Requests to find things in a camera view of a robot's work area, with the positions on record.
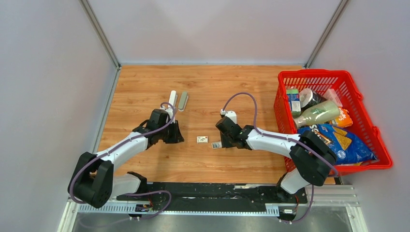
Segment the staple box tray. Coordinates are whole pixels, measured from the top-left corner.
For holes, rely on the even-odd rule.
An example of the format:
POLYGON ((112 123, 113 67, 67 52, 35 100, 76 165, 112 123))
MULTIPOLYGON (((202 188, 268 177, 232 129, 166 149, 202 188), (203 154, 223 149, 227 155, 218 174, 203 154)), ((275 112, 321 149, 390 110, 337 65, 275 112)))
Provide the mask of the staple box tray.
POLYGON ((222 142, 221 142, 221 141, 219 141, 219 142, 213 142, 211 145, 212 145, 212 148, 213 148, 213 149, 222 148, 222 142))

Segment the grey green stapler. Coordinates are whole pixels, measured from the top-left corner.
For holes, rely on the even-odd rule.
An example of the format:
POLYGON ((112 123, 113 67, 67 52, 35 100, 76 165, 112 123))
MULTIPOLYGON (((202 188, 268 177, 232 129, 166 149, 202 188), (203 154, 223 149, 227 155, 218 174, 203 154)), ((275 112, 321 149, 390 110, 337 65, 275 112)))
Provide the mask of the grey green stapler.
POLYGON ((183 112, 185 110, 188 98, 189 98, 188 92, 183 91, 181 94, 179 103, 178 103, 178 107, 177 107, 180 112, 183 112))

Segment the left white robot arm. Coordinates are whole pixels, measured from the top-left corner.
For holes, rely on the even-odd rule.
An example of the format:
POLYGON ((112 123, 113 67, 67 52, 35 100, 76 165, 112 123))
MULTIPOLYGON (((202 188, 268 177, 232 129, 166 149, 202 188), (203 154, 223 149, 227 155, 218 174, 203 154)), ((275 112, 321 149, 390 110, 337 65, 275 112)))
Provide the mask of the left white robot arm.
POLYGON ((135 200, 143 200, 148 193, 143 176, 128 172, 115 177, 114 173, 158 141, 166 144, 183 142, 175 117, 176 110, 172 106, 154 109, 149 119, 112 147, 96 154, 84 152, 80 155, 68 185, 71 199, 95 208, 104 206, 109 199, 120 195, 130 194, 135 200))

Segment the small staple box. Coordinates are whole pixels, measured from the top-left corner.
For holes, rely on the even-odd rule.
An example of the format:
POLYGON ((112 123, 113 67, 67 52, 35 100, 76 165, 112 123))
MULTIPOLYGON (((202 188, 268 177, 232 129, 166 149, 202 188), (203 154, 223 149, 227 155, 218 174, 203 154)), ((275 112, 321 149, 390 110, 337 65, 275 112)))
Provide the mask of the small staple box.
POLYGON ((198 144, 208 143, 208 137, 207 136, 197 136, 197 143, 198 144))

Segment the white stapler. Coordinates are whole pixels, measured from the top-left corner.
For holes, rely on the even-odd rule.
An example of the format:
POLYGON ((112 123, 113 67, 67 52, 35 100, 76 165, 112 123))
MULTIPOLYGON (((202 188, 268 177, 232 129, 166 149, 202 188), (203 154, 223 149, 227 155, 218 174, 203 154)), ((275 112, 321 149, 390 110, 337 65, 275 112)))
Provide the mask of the white stapler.
POLYGON ((172 90, 170 92, 170 97, 169 97, 169 103, 175 108, 176 107, 176 101, 177 101, 177 92, 175 90, 172 90))

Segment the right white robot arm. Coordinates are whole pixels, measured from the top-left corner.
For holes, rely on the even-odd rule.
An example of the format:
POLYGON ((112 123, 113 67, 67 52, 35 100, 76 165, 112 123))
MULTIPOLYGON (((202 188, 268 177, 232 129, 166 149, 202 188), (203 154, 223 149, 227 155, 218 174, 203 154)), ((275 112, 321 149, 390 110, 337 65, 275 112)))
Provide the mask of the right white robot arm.
POLYGON ((336 154, 312 131, 283 134, 252 125, 241 127, 228 116, 223 116, 216 128, 224 148, 268 151, 293 161, 295 168, 277 183, 276 196, 281 202, 289 202, 308 185, 322 186, 335 169, 336 154))

